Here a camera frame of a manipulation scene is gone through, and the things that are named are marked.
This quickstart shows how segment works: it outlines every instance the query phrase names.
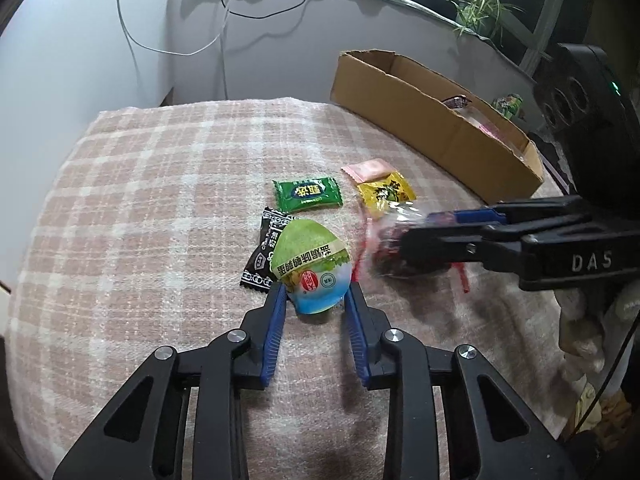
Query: white wall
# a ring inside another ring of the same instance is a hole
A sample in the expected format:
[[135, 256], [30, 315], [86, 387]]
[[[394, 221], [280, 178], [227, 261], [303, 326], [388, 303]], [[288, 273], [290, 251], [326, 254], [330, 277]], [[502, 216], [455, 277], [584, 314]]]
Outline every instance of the white wall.
[[[233, 10], [260, 16], [302, 0], [235, 0]], [[190, 52], [219, 30], [220, 0], [171, 0], [174, 47]], [[230, 99], [293, 96], [327, 102], [342, 50], [395, 50], [457, 81], [491, 101], [510, 92], [525, 102], [534, 126], [542, 115], [532, 81], [490, 46], [410, 9], [381, 0], [310, 0], [305, 6], [266, 20], [229, 18], [225, 43]], [[174, 59], [174, 102], [223, 98], [220, 47]]]
[[[137, 39], [166, 46], [167, 0], [122, 0]], [[60, 164], [101, 110], [160, 104], [168, 56], [129, 49], [114, 0], [25, 0], [0, 37], [0, 280], [15, 285]]]

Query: potted plant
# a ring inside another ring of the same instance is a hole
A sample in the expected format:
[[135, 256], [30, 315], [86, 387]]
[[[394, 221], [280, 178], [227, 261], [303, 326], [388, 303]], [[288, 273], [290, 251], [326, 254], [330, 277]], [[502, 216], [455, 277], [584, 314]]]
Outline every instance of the potted plant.
[[502, 24], [500, 17], [505, 11], [522, 10], [511, 4], [504, 4], [500, 0], [447, 0], [456, 7], [456, 31], [461, 36], [465, 28], [469, 28], [480, 36], [493, 39], [500, 31], [502, 40]]

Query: bed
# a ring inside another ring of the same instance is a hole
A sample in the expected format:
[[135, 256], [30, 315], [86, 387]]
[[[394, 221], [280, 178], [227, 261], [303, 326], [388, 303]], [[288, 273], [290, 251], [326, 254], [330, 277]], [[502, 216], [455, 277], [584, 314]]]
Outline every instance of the bed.
[[[300, 216], [324, 224], [353, 253], [360, 204], [340, 167], [377, 156], [433, 210], [481, 205], [428, 159], [335, 105], [286, 98], [100, 113], [47, 195], [10, 306], [10, 394], [36, 471], [50, 478], [156, 347], [206, 345], [261, 306], [265, 295], [239, 280], [260, 214], [275, 206], [272, 179], [335, 177], [343, 207]], [[547, 176], [536, 196], [557, 194]], [[514, 276], [478, 264], [466, 268], [468, 294], [453, 270], [420, 284], [364, 272], [360, 283], [370, 306], [425, 344], [473, 343], [559, 434], [572, 396], [559, 379], [553, 294], [523, 292]], [[252, 478], [382, 477], [388, 396], [360, 385], [340, 307], [317, 322], [288, 309], [270, 388], [242, 395]], [[439, 437], [447, 478], [442, 424]]]

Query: black cable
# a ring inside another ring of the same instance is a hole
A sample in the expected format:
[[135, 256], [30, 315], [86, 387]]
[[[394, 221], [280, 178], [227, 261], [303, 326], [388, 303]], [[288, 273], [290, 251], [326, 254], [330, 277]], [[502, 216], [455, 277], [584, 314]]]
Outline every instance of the black cable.
[[[264, 20], [265, 18], [270, 18], [271, 16], [276, 16], [278, 14], [282, 14], [283, 12], [289, 12], [290, 10], [297, 9], [299, 6], [305, 4], [307, 0], [302, 0], [300, 3], [294, 5], [293, 7], [289, 7], [288, 9], [278, 10], [277, 12], [272, 12], [271, 14], [267, 14], [265, 16], [247, 16], [246, 14], [239, 14], [238, 12], [229, 11], [230, 14], [234, 16], [240, 16], [241, 18], [249, 18], [250, 20]], [[220, 3], [226, 9], [226, 4], [224, 0], [220, 0]]]
[[613, 373], [616, 371], [616, 368], [618, 367], [620, 359], [622, 359], [622, 355], [625, 353], [626, 346], [629, 344], [629, 341], [631, 341], [631, 338], [636, 333], [636, 329], [638, 328], [639, 323], [640, 323], [640, 312], [638, 312], [638, 314], [636, 315], [636, 319], [632, 323], [631, 328], [629, 329], [629, 332], [626, 334], [625, 340], [622, 342], [622, 346], [620, 347], [620, 351], [618, 352], [618, 355], [616, 355], [616, 358], [614, 359], [613, 364], [609, 369], [609, 373], [607, 374], [607, 377], [605, 377], [604, 382], [602, 383], [602, 386], [598, 390], [598, 393], [596, 394], [596, 396], [593, 397], [593, 400], [591, 401], [591, 404], [587, 408], [587, 411], [584, 412], [584, 415], [582, 416], [578, 424], [576, 424], [574, 430], [571, 432], [571, 435], [569, 435], [569, 438], [574, 437], [578, 433], [578, 431], [580, 431], [580, 428], [584, 424], [584, 421], [587, 420], [587, 417], [591, 414], [591, 412], [595, 408], [596, 403], [600, 400], [600, 397], [604, 393], [605, 388], [607, 387], [611, 378], [613, 377]]

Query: open cardboard box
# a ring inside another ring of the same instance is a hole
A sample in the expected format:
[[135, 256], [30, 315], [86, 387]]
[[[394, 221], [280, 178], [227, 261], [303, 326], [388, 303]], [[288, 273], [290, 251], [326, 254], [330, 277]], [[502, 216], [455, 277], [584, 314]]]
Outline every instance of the open cardboard box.
[[[472, 100], [521, 158], [440, 102], [459, 94]], [[331, 99], [429, 157], [485, 202], [528, 198], [543, 182], [538, 150], [520, 129], [408, 57], [383, 50], [343, 52]]]

